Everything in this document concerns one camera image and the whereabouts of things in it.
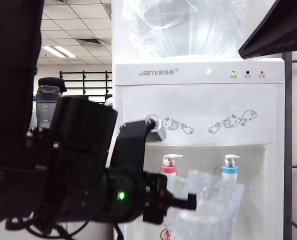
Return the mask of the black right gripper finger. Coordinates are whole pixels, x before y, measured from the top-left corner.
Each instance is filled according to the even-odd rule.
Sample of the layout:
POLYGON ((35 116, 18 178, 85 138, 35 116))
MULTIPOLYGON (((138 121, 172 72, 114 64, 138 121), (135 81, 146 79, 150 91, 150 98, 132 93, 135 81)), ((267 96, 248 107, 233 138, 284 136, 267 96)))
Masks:
POLYGON ((297 51, 297 0, 276 0, 238 50, 243 59, 297 51))

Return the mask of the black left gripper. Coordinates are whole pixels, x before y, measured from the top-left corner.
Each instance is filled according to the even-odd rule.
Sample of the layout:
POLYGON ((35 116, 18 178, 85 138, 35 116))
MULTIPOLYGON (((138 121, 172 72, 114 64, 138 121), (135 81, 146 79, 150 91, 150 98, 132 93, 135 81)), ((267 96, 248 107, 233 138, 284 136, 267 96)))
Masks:
POLYGON ((145 207, 142 220, 151 224, 162 224, 166 207, 186 210, 197 209, 197 195, 188 193, 187 199, 176 198, 167 192, 167 177, 160 173, 148 173, 145 183, 145 207))

